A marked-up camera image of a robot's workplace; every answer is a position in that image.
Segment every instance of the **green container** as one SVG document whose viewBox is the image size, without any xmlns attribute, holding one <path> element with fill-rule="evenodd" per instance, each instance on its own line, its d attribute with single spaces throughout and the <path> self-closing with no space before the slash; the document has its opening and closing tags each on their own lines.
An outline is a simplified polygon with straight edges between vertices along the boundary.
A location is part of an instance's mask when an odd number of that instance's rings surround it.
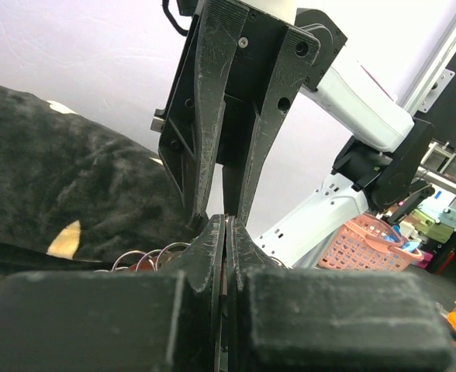
<svg viewBox="0 0 456 372">
<path fill-rule="evenodd" d="M 434 219 L 425 215 L 419 209 L 414 209 L 411 216 L 419 221 L 414 224 L 416 230 L 440 243 L 446 243 L 454 232 L 453 227 L 444 225 L 443 223 L 436 223 Z"/>
</svg>

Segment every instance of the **plastic laundry basket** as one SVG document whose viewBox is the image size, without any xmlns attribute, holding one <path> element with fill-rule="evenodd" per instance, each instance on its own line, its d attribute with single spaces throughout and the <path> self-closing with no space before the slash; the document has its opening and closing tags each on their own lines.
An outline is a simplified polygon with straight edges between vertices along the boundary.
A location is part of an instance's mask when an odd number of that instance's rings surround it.
<svg viewBox="0 0 456 372">
<path fill-rule="evenodd" d="M 396 242 L 385 240 L 394 236 Z M 370 215 L 346 222 L 319 262 L 334 270 L 402 271 L 412 261 L 422 261 L 419 250 L 402 249 L 405 240 L 390 225 Z"/>
</svg>

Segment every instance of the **robotic arm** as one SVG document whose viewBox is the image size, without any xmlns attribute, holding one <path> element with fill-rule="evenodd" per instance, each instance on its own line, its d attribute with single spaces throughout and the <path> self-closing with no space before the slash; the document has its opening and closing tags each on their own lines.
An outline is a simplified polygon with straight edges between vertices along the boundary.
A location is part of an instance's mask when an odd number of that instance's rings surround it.
<svg viewBox="0 0 456 372">
<path fill-rule="evenodd" d="M 412 181 L 433 133 L 354 59 L 327 15 L 300 12 L 293 26 L 295 13 L 295 0 L 199 3 L 167 108 L 155 115 L 159 154 L 192 227 L 202 223 L 216 162 L 225 213 L 247 222 L 265 158 L 299 91 L 353 133 L 316 193 L 256 242 L 287 266 L 347 220 L 419 189 Z"/>
</svg>

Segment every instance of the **white backdrop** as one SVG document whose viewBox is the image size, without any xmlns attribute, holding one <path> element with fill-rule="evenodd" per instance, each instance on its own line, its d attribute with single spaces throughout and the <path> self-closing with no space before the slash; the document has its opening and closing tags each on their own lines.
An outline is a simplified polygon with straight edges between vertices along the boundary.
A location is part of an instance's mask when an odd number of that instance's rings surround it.
<svg viewBox="0 0 456 372">
<path fill-rule="evenodd" d="M 398 96 L 456 12 L 456 0 L 299 5 L 327 12 L 363 65 Z M 159 136 L 150 121 L 164 107 L 183 43 L 160 0 L 0 0 L 0 84 L 64 103 L 152 150 Z M 349 135 L 299 96 L 264 166 L 249 231 L 262 233 L 304 200 Z M 222 205 L 218 173 L 209 212 Z"/>
</svg>

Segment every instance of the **dark fleece fabric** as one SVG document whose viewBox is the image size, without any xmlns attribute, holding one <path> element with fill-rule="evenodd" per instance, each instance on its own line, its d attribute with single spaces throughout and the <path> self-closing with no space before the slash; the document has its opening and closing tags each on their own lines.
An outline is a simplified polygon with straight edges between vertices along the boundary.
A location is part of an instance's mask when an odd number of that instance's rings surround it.
<svg viewBox="0 0 456 372">
<path fill-rule="evenodd" d="M 96 122 L 0 86 L 0 243 L 46 253 L 79 221 L 73 260 L 113 262 L 193 239 L 178 193 L 151 157 Z"/>
</svg>

